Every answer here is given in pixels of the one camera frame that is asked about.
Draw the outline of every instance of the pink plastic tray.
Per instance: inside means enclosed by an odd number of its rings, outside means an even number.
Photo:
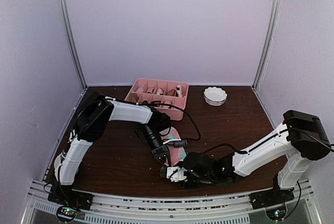
[[[176,92],[176,87],[180,85],[182,87],[182,97],[179,97]],[[176,107],[185,109],[188,89],[189,85],[183,82],[137,79],[125,100],[139,103],[144,101],[148,103],[151,103],[152,101],[161,101],[161,103],[171,103]],[[183,112],[178,109],[169,108],[167,106],[157,107],[157,109],[160,112],[166,113],[173,121],[180,121],[183,118]]]

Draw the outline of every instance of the brown wooden surface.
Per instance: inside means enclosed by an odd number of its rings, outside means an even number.
[[[189,88],[186,111],[196,121],[202,139],[189,142],[187,151],[204,151],[220,143],[230,143],[242,149],[267,135],[272,127],[250,87],[223,87],[228,94],[221,107],[204,102],[205,87]],[[91,87],[86,96],[97,90],[106,96],[124,99],[130,87]],[[196,131],[184,115],[172,125],[181,137],[196,137]],[[194,190],[184,190],[177,183],[159,177],[160,165],[150,149],[134,133],[136,123],[109,122],[103,137],[86,153],[74,189],[127,196],[181,197],[219,195],[272,186],[272,178],[283,168],[286,158],[281,157],[253,172],[232,187],[201,184]],[[66,146],[63,139],[58,153]],[[210,153],[221,158],[232,150],[221,147]]]

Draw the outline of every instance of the white bowl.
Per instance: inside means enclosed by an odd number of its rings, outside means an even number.
[[[221,88],[208,87],[204,90],[204,100],[209,105],[218,107],[223,105],[228,97],[228,94]]]

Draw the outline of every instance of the black cable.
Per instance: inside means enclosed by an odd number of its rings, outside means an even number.
[[[238,154],[240,154],[240,155],[245,155],[245,154],[247,154],[246,151],[240,151],[240,150],[236,149],[233,145],[228,144],[228,143],[222,143],[222,144],[216,145],[216,146],[214,146],[214,147],[211,147],[211,148],[205,150],[203,153],[206,154],[206,153],[209,152],[209,151],[212,151],[212,150],[214,150],[214,149],[216,149],[216,148],[223,147],[223,146],[227,146],[227,147],[232,148],[233,151],[235,151],[236,153],[238,153]]]
[[[200,131],[199,131],[199,129],[198,129],[197,124],[195,123],[195,121],[193,120],[193,118],[191,117],[191,115],[190,115],[187,111],[185,111],[184,109],[179,108],[179,107],[177,107],[177,106],[175,106],[175,105],[164,104],[164,103],[158,103],[158,102],[156,103],[155,101],[152,102],[151,104],[140,104],[140,105],[152,105],[152,106],[156,106],[156,105],[167,105],[167,106],[169,106],[169,107],[176,108],[176,109],[180,110],[181,112],[183,112],[183,113],[185,113],[185,114],[187,115],[187,117],[189,118],[189,120],[192,122],[194,128],[196,129],[196,132],[197,132],[197,135],[198,135],[197,138],[182,138],[182,140],[194,140],[194,141],[198,141],[198,140],[201,139],[201,133],[200,133]]]
[[[46,188],[46,186],[48,186],[48,185],[50,185],[50,184],[51,184],[51,182],[45,184],[44,187],[43,187],[44,191],[46,191],[48,194],[49,194],[50,192],[48,192],[47,190],[45,190],[45,188]]]
[[[315,140],[316,142],[322,144],[324,147],[326,147],[327,149],[329,149],[331,152],[334,152],[334,149],[332,149],[330,146],[327,146],[326,144],[322,143],[320,140],[318,140],[317,138],[313,137],[311,134],[309,134],[307,131],[305,130],[301,130],[298,128],[289,128],[289,130],[295,131],[295,132],[300,132],[302,134],[307,135],[308,137],[310,137],[311,139]]]
[[[280,132],[280,134],[286,132],[288,129],[284,129]],[[265,139],[263,142],[261,142],[260,144],[258,144],[257,146],[253,147],[252,149],[249,150],[249,152],[253,151],[254,149],[258,148],[259,146],[262,146],[264,143],[266,143],[267,141],[271,140],[272,138],[275,138],[278,134],[274,134],[271,135],[269,138]]]
[[[299,181],[297,181],[297,185],[299,187],[299,197],[298,197],[297,203],[294,206],[294,208],[292,209],[292,211],[287,216],[284,217],[284,220],[286,220],[288,217],[290,217],[290,215],[292,215],[292,213],[296,210],[296,208],[297,208],[297,206],[298,206],[298,204],[299,204],[299,202],[301,200],[301,197],[302,197],[302,188],[301,188],[301,185],[299,184]]]
[[[58,185],[59,185],[60,190],[62,191],[62,194],[65,196],[65,198],[67,200],[69,200],[69,198],[67,197],[67,195],[64,193],[64,191],[62,189],[62,185],[61,185],[61,167],[62,166],[59,166],[59,168],[58,168]]]
[[[173,173],[167,178],[167,179],[170,179],[174,174],[176,174],[178,172],[178,168],[175,170],[175,171],[173,171]]]
[[[160,134],[160,136],[167,136],[171,132],[172,126],[169,127],[168,132],[166,134]]]

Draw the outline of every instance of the white wall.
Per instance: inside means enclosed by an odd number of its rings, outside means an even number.
[[[277,125],[289,109],[318,115],[334,143],[334,0],[283,0],[260,98]],[[334,155],[308,170],[325,223],[333,220]]]
[[[58,0],[0,0],[0,223],[18,223],[79,100]]]
[[[89,85],[251,85],[272,0],[67,0]]]

